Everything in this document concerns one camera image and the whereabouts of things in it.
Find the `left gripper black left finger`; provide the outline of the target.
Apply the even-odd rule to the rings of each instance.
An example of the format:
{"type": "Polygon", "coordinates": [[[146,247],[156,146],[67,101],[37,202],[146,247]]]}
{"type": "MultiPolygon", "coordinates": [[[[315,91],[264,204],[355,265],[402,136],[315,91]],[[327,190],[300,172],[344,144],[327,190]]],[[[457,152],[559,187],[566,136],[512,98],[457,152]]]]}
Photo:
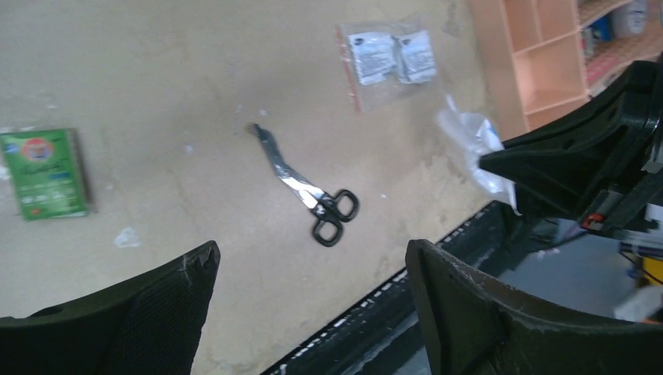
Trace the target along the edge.
{"type": "Polygon", "coordinates": [[[3,374],[189,374],[221,261],[215,241],[25,318],[1,319],[3,374]]]}

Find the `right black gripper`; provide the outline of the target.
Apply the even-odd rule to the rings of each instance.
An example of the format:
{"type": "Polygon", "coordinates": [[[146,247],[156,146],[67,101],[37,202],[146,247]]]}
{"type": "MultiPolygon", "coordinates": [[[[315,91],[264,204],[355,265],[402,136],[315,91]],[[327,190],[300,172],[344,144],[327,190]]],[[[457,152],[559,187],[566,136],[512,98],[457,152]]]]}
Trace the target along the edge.
{"type": "Polygon", "coordinates": [[[662,257],[662,172],[643,170],[662,129],[662,64],[635,61],[597,97],[480,158],[516,187],[525,215],[579,220],[621,249],[662,257]]]}

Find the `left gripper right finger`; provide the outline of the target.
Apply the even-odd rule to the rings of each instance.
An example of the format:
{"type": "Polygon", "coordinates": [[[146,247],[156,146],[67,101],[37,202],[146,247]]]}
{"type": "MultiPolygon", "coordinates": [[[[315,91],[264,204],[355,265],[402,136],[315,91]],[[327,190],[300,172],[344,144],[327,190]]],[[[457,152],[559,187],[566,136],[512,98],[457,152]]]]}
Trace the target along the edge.
{"type": "Polygon", "coordinates": [[[426,240],[406,268],[434,374],[659,374],[662,328],[527,294],[426,240]]]}

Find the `blue white mask packet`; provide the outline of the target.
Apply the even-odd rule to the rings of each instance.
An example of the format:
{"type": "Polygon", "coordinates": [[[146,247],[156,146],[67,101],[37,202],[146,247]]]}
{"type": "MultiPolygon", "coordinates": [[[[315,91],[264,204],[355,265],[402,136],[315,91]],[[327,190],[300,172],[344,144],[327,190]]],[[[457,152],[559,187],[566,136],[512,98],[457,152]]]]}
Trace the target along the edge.
{"type": "Polygon", "coordinates": [[[445,100],[436,122],[447,157],[487,198],[507,204],[519,216],[514,182],[479,167],[483,156],[504,150],[492,123],[481,113],[461,112],[450,94],[445,95],[445,100]]]}

